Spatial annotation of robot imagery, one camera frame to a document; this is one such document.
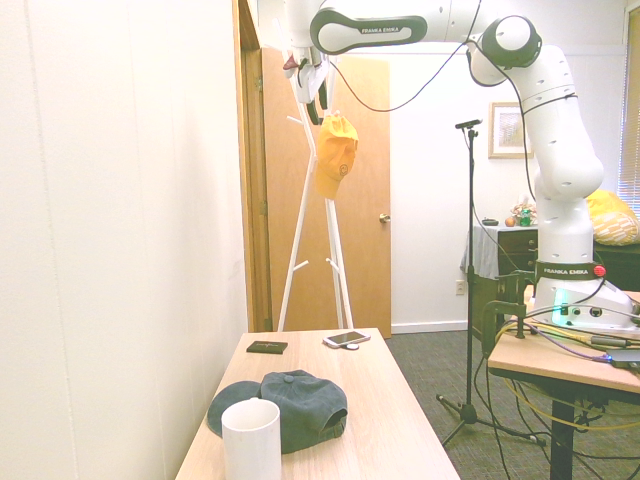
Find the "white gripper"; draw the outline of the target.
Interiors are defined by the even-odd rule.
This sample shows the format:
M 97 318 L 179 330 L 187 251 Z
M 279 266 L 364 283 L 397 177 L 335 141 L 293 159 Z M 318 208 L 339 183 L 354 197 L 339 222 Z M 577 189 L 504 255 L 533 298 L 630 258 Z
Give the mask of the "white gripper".
M 319 101 L 323 111 L 329 109 L 326 76 L 329 70 L 329 56 L 316 47 L 293 48 L 293 58 L 298 67 L 293 75 L 296 88 L 296 99 L 306 104 L 307 115 L 313 125 L 321 125 L 322 117 L 318 114 L 316 101 L 319 91 Z

